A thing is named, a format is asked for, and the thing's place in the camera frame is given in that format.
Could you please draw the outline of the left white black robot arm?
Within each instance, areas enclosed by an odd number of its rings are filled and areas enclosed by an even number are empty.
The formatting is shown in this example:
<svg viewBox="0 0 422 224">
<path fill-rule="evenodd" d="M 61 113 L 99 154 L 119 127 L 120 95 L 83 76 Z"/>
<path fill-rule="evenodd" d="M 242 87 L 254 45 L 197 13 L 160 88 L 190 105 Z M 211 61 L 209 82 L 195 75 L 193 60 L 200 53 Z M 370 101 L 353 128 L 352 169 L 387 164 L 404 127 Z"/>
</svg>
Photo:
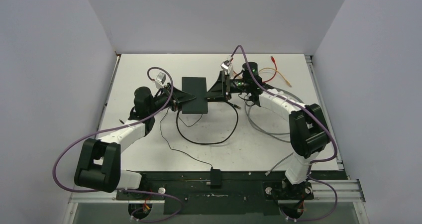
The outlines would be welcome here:
<svg viewBox="0 0 422 224">
<path fill-rule="evenodd" d="M 155 123 L 155 114 L 165 108 L 177 111 L 196 98 L 171 84 L 160 88 L 157 95 L 153 95 L 148 87 L 136 89 L 134 106 L 123 128 L 109 130 L 99 139 L 88 138 L 83 142 L 74 176 L 75 185 L 108 193 L 129 189 L 135 199 L 145 198 L 148 185 L 141 181 L 140 173 L 122 169 L 121 153 L 149 134 Z"/>
</svg>

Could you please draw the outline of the dark grey network switch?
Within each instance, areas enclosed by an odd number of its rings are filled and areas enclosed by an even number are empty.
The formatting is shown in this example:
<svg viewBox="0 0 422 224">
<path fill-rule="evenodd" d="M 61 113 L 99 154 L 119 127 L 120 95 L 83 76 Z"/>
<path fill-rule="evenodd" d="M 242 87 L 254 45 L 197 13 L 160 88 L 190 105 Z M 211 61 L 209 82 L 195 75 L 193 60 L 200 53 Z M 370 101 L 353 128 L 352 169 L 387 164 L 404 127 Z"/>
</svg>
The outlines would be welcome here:
<svg viewBox="0 0 422 224">
<path fill-rule="evenodd" d="M 207 114 L 207 82 L 205 77 L 182 77 L 182 91 L 194 98 L 183 103 L 182 114 Z"/>
</svg>

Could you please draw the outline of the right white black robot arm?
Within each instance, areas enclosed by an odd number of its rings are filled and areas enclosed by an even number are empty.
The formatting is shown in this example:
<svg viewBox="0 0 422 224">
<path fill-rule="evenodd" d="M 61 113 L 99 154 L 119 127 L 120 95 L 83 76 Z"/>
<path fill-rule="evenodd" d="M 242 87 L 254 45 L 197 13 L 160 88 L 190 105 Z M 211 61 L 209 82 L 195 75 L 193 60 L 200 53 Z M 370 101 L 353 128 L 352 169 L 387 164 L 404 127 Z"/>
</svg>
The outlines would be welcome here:
<svg viewBox="0 0 422 224">
<path fill-rule="evenodd" d="M 255 62 L 243 64 L 242 71 L 232 74 L 231 62 L 221 64 L 222 71 L 206 92 L 208 102 L 227 102 L 232 94 L 245 93 L 254 105 L 279 115 L 289 123 L 290 144 L 293 158 L 285 171 L 281 190 L 285 197 L 294 198 L 306 191 L 311 166 L 317 156 L 332 142 L 321 107 L 306 105 L 286 96 L 286 93 L 263 82 Z"/>
</svg>

